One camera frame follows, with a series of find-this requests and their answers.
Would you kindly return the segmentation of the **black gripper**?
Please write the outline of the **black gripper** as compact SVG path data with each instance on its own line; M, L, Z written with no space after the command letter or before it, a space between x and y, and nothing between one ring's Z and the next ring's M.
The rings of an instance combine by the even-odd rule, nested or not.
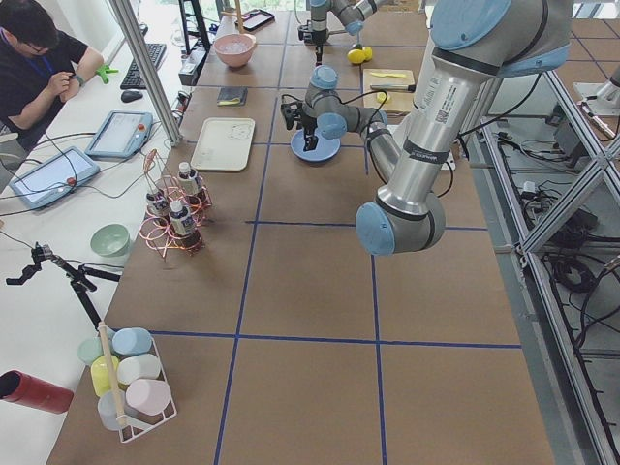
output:
M303 129L303 151L315 150L318 138L314 133L308 132L317 129L317 122L304 108L304 101L291 94L283 94L280 97L280 113L288 131L293 128Z

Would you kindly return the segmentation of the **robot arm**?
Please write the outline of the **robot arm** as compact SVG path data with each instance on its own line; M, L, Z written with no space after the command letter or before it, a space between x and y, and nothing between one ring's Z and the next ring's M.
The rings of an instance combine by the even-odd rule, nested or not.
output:
M432 187L481 86L561 66L570 48L570 1L439 1L402 142L383 130L368 142L396 163L387 184L356 214L372 255L432 247L445 217Z
M327 65L314 69L305 97L281 97L280 112L289 130L291 146L308 162L323 162L336 154L348 133L359 135L379 177L387 182L400 156L388 129L387 116L378 108L362 108L344 101L336 87L338 75Z

